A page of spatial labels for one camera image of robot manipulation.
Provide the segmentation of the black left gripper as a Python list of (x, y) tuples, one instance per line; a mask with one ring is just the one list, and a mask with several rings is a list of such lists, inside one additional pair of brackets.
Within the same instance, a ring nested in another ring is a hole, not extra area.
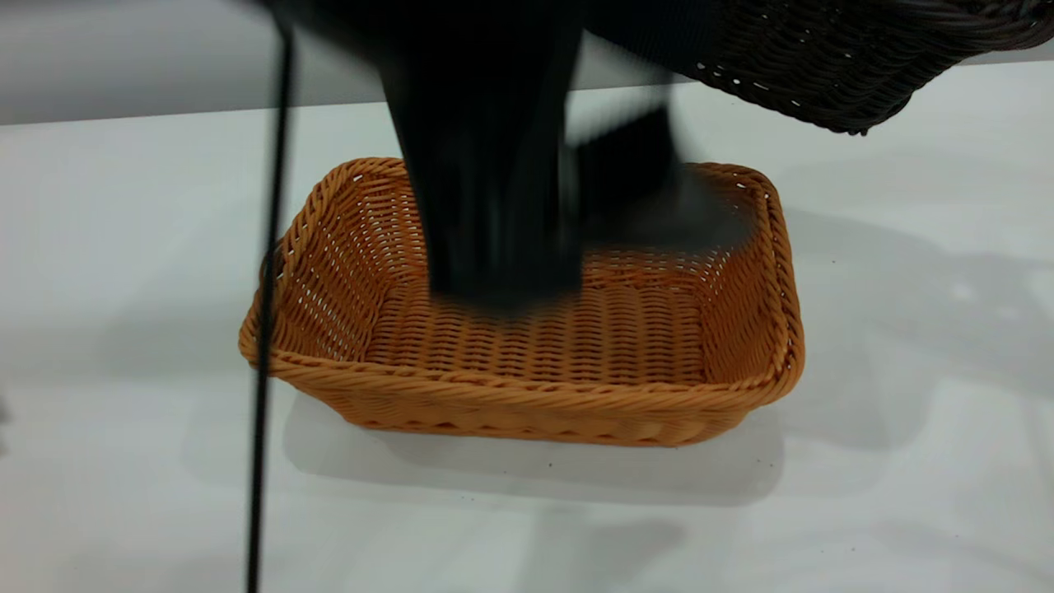
[[(586, 34), (641, 61), (656, 83), (716, 44), (715, 1), (267, 1), (264, 7), (373, 65), (391, 106), (475, 90), (524, 118), (563, 105)], [(408, 172), (433, 299), (538, 309), (582, 286), (575, 176), (557, 140), (502, 152), (415, 147)], [(656, 105), (575, 147), (582, 237), (596, 248), (702, 252), (746, 240), (746, 216), (682, 162)]]

